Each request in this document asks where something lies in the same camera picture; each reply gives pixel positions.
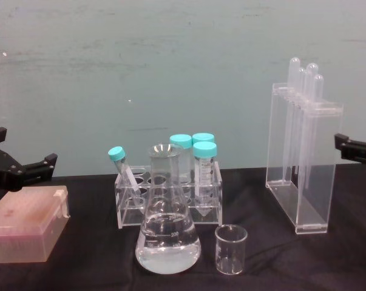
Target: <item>clear liquid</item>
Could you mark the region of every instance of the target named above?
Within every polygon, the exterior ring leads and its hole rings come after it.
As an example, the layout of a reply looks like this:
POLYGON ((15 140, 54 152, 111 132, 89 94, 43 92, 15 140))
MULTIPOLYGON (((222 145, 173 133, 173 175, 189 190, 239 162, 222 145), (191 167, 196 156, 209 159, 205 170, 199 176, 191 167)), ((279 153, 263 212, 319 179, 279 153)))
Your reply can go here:
POLYGON ((201 252, 190 216, 159 213, 141 226, 135 255, 147 270, 159 274, 179 273, 192 267, 201 252))

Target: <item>box lid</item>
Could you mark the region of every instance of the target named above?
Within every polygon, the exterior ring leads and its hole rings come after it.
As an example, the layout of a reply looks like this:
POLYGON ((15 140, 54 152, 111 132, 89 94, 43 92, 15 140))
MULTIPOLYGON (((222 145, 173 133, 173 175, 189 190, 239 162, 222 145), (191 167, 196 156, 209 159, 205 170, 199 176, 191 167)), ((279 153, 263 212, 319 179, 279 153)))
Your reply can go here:
POLYGON ((0 200, 0 236, 40 235, 68 216, 66 186, 23 187, 0 200))

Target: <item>pipette tip box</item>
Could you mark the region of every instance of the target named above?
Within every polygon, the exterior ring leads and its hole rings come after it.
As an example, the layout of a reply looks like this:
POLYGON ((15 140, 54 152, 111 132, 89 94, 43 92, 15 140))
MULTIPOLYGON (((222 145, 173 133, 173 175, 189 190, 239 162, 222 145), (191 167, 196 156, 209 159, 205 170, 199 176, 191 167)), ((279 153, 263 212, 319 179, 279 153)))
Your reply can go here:
POLYGON ((0 200, 0 263, 47 261, 69 219, 65 186, 24 187, 0 200))
MULTIPOLYGON (((150 166, 131 167, 135 180, 141 191, 139 203, 134 203, 132 185, 125 185, 118 174, 115 180, 115 201, 117 205, 118 228, 124 226, 139 226, 143 220, 143 212, 146 207, 148 191, 151 188, 151 168, 150 166)), ((212 203, 205 206, 198 205, 195 200, 195 184, 182 184, 183 195, 195 224, 217 224, 222 225, 222 177, 218 162, 214 163, 214 182, 211 185, 199 187, 212 187, 212 203)))
POLYGON ((343 104, 322 98, 323 76, 316 64, 305 70, 299 64, 293 58, 288 82, 273 84, 266 188, 297 234, 325 233, 343 104), (292 70, 300 73, 295 80, 292 70))

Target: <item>black clamp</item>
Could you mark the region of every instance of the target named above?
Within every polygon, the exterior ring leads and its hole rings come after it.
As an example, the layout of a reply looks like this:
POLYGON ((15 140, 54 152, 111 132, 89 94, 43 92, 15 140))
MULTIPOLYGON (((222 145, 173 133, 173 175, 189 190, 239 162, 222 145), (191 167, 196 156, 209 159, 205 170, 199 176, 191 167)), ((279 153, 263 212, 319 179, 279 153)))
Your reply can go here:
MULTIPOLYGON (((0 142, 6 137, 6 129, 0 127, 0 142)), ((50 180, 56 166, 57 155, 52 153, 43 161, 21 165, 9 154, 0 150, 0 188, 8 191, 21 190, 23 186, 50 180)))
POLYGON ((366 142, 353 141, 348 136, 337 133, 335 148, 341 151, 342 159, 366 164, 366 142))

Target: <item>small glass beaker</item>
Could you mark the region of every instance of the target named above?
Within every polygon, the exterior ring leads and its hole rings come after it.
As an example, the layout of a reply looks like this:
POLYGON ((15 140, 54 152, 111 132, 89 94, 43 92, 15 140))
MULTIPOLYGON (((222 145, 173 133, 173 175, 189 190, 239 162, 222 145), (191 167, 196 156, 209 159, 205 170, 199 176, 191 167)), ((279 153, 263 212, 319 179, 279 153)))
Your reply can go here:
POLYGON ((226 275, 236 275, 245 266, 245 244, 248 232, 235 224, 224 224, 215 230, 217 245, 215 264, 217 270, 226 275))
POLYGON ((192 267, 201 252, 178 174, 182 147, 158 144, 150 148, 151 187, 135 256, 147 270, 174 274, 192 267))

